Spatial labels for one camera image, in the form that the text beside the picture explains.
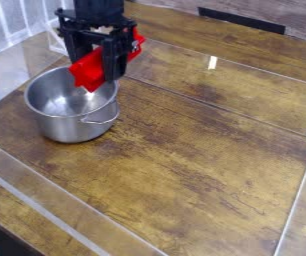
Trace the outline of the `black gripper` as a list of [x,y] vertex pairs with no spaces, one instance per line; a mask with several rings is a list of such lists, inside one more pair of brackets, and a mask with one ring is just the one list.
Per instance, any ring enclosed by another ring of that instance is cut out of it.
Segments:
[[118,80],[134,47],[136,28],[136,22],[124,16],[124,0],[73,0],[73,8],[58,8],[54,14],[70,61],[82,58],[93,44],[101,45],[105,80]]

